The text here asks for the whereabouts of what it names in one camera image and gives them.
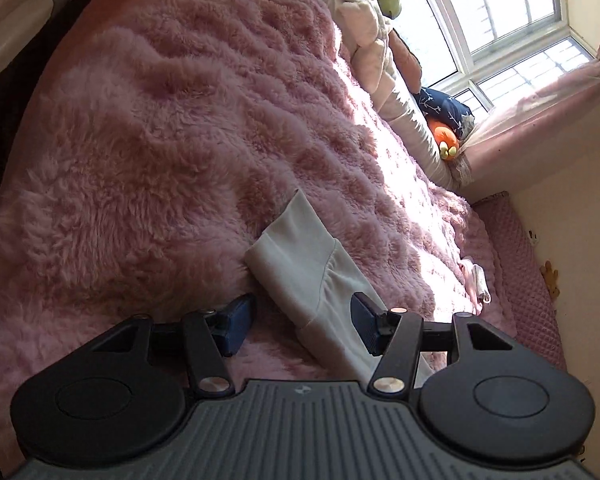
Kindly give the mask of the white Nevada sweatshirt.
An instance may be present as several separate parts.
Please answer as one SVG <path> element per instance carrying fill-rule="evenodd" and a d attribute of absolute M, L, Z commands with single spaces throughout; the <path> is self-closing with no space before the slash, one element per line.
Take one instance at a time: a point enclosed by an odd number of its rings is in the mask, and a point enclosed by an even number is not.
<path fill-rule="evenodd" d="M 318 364 L 368 384 L 379 359 L 354 327 L 351 298 L 362 292 L 381 313 L 387 307 L 302 191 L 247 249 L 245 263 Z"/>

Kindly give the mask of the navy patterned pillow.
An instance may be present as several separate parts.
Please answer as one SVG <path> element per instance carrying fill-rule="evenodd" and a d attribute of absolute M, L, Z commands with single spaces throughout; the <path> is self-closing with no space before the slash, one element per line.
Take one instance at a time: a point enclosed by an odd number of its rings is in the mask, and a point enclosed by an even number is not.
<path fill-rule="evenodd" d="M 414 99 L 425 118 L 442 122 L 460 141 L 464 141 L 475 127 L 471 109 L 444 92 L 422 87 Z"/>

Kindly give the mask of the orange plush toy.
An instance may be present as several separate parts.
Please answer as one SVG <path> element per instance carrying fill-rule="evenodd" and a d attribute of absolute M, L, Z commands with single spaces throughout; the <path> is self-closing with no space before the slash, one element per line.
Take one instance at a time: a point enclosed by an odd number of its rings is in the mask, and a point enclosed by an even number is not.
<path fill-rule="evenodd" d="M 448 162 L 454 159 L 460 150 L 460 141 L 450 127 L 436 118 L 427 118 L 427 125 L 434 135 L 440 157 Z"/>

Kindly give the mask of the window with white frame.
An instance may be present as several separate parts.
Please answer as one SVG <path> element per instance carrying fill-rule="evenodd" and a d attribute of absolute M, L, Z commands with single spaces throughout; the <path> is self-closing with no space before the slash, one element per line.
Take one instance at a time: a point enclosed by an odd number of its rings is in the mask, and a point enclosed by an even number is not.
<path fill-rule="evenodd" d="M 477 118 L 591 62 L 567 0 L 400 0 L 396 31 L 422 63 L 422 82 Z"/>

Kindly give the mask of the pink curtain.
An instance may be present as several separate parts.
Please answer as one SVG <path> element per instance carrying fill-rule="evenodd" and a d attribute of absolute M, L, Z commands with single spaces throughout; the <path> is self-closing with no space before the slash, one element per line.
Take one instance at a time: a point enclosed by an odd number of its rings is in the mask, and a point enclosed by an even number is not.
<path fill-rule="evenodd" d="M 493 107 L 460 149 L 471 167 L 486 165 L 498 154 L 516 151 L 529 139 L 554 136 L 561 126 L 588 110 L 600 98 L 600 46 L 593 61 L 531 90 L 512 102 Z"/>

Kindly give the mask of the pink fluffy bed blanket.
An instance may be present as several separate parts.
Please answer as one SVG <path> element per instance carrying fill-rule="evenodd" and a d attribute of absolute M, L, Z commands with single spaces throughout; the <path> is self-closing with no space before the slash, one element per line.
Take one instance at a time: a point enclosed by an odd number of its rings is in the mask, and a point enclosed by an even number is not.
<path fill-rule="evenodd" d="M 389 307 L 515 333 L 486 228 L 355 81 L 320 0 L 93 0 L 48 63 L 0 195 L 0 468 L 29 377 L 140 312 L 258 285 L 245 254 L 297 191 Z"/>

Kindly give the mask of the purple quilted headboard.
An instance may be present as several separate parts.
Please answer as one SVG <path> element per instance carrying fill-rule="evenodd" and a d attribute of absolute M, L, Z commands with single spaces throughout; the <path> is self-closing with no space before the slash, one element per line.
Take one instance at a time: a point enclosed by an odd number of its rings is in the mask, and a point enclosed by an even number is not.
<path fill-rule="evenodd" d="M 509 194 L 501 192 L 474 203 L 489 234 L 502 271 L 504 292 L 513 313 L 515 339 L 560 370 L 567 368 L 550 292 L 529 235 Z"/>

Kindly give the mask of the brown teddy bear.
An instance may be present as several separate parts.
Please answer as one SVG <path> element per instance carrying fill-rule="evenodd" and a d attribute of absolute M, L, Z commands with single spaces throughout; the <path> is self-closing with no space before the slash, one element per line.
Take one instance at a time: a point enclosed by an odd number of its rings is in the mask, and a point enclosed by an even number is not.
<path fill-rule="evenodd" d="M 555 301 L 559 295 L 560 290 L 558 287 L 558 271 L 554 268 L 550 260 L 546 260 L 540 267 L 544 283 L 546 285 L 550 300 Z"/>

